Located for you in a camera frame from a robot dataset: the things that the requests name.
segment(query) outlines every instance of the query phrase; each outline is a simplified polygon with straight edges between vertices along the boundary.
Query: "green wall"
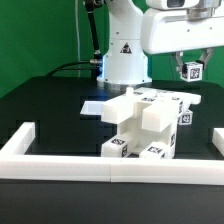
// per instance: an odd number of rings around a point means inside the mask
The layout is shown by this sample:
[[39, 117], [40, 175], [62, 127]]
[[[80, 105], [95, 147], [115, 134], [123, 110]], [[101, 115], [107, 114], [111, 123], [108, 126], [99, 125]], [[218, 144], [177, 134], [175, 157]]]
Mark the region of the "green wall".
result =
[[[143, 11], [147, 9], [144, 0], [134, 0], [134, 3]], [[108, 48], [107, 8], [96, 10], [95, 16], [100, 46], [105, 53]], [[82, 0], [79, 0], [79, 25], [81, 59], [90, 59], [93, 48]], [[224, 48], [216, 49], [204, 80], [224, 86], [223, 54]], [[198, 52], [190, 52], [185, 58], [195, 60], [198, 57]], [[76, 60], [75, 0], [0, 1], [0, 96], [30, 77], [43, 76], [61, 64]], [[172, 79], [167, 54], [152, 56], [150, 61], [153, 79]]]

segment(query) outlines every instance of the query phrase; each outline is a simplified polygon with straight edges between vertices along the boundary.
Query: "white foam block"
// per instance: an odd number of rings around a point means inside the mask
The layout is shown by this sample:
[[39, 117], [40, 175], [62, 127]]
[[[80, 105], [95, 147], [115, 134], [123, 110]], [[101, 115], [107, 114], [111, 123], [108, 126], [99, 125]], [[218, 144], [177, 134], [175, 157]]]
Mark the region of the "white foam block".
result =
[[224, 184], [223, 161], [121, 159], [111, 165], [111, 182]]
[[101, 115], [102, 101], [85, 101], [81, 113], [83, 115]]
[[169, 102], [152, 104], [143, 110], [142, 129], [161, 132], [179, 115], [179, 106]]
[[138, 139], [131, 132], [116, 135], [102, 145], [101, 157], [127, 157], [137, 145]]
[[212, 143], [224, 156], [224, 128], [214, 128]]
[[109, 158], [16, 155], [0, 157], [0, 178], [110, 182]]
[[133, 116], [134, 99], [132, 97], [119, 96], [108, 100], [102, 105], [103, 122], [120, 124]]
[[24, 122], [0, 151], [1, 156], [23, 155], [35, 138], [35, 123]]
[[139, 158], [144, 159], [162, 159], [165, 157], [167, 145], [162, 142], [152, 142], [140, 154]]

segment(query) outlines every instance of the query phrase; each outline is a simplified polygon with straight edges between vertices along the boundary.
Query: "black and white square marker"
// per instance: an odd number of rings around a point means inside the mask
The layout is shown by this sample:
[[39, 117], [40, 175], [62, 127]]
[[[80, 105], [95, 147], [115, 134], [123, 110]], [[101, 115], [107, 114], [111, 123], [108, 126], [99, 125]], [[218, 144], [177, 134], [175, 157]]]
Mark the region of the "black and white square marker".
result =
[[111, 141], [111, 143], [115, 144], [115, 145], [123, 145], [125, 143], [125, 141], [115, 138]]
[[143, 98], [142, 101], [146, 101], [146, 102], [153, 102], [155, 101], [155, 98]]
[[159, 154], [160, 152], [162, 152], [162, 149], [151, 146], [151, 147], [148, 149], [148, 151], [149, 151], [149, 152], [152, 152], [152, 153]]
[[170, 147], [172, 147], [175, 144], [175, 139], [176, 139], [176, 134], [173, 134], [171, 136]]
[[125, 157], [128, 154], [128, 146], [126, 145], [123, 149], [122, 149], [122, 157]]
[[183, 115], [182, 116], [182, 123], [183, 124], [189, 124], [191, 122], [191, 115]]

